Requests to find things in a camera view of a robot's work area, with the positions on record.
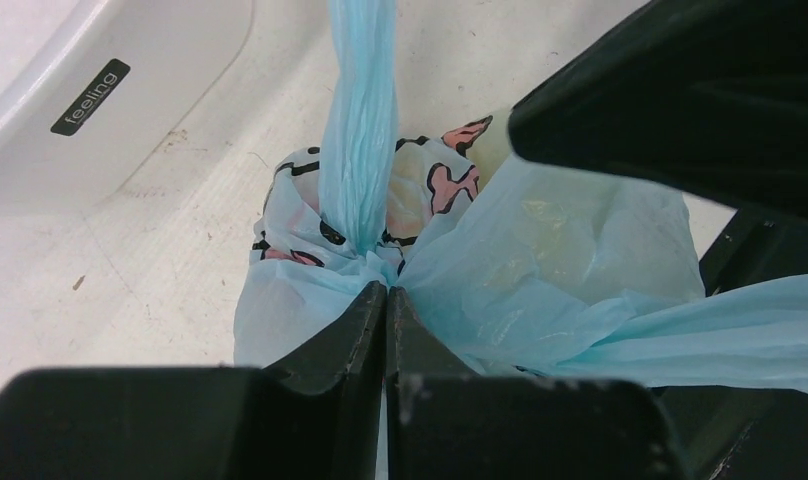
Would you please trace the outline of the light blue plastic bag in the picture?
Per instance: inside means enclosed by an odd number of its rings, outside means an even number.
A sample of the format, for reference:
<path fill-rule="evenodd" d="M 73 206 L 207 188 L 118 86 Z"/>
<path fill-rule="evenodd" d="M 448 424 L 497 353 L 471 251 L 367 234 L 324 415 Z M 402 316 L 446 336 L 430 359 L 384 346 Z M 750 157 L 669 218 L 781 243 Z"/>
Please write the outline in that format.
<path fill-rule="evenodd" d="M 395 10 L 329 5 L 340 78 L 321 146 L 274 172 L 236 365 L 273 364 L 377 281 L 479 373 L 808 393 L 808 275 L 707 296 L 680 192 L 523 161 L 504 110 L 399 137 Z"/>

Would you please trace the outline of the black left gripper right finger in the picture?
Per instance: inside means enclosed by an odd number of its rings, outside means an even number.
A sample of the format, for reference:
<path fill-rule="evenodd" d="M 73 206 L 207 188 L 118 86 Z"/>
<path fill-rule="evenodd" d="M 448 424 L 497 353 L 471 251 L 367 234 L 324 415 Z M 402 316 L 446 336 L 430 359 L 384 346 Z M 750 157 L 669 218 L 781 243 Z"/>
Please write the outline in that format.
<path fill-rule="evenodd" d="M 427 330 L 405 290 L 386 310 L 393 479 L 684 479 L 670 422 L 622 380 L 483 376 Z"/>

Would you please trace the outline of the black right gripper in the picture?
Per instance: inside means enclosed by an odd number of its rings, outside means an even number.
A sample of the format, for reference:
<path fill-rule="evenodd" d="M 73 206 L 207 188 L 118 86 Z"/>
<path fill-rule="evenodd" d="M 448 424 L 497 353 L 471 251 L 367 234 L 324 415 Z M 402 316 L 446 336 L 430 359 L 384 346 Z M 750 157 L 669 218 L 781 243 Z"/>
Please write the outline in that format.
<path fill-rule="evenodd" d="M 708 294 L 808 274 L 808 226 L 737 212 L 700 261 Z M 668 387 L 656 394 L 697 479 L 808 479 L 808 394 Z"/>

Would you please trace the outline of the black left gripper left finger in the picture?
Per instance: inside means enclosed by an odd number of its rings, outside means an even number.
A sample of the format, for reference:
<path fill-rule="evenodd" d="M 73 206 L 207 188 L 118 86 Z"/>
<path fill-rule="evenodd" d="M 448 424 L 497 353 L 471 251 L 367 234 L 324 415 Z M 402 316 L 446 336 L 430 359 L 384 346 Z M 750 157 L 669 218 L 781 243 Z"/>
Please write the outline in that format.
<path fill-rule="evenodd" d="M 370 479 L 387 291 L 257 367 L 43 368 L 0 391 L 0 479 Z"/>

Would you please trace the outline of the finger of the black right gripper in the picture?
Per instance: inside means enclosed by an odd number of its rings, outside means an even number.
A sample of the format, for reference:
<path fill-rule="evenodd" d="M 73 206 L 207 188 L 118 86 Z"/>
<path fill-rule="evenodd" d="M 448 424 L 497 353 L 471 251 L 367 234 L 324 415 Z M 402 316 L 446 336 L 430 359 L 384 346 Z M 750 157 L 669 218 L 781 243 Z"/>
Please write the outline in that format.
<path fill-rule="evenodd" d="M 652 1 L 520 100 L 515 153 L 808 222 L 808 1 Z"/>

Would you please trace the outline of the white plastic basket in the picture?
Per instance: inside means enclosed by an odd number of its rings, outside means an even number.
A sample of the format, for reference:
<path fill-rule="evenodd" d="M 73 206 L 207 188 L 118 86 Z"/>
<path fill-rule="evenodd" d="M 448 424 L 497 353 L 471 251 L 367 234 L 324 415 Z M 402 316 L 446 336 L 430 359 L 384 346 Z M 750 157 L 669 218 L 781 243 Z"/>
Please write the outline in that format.
<path fill-rule="evenodd" d="M 0 215 L 114 193 L 222 76 L 250 1 L 0 1 Z"/>

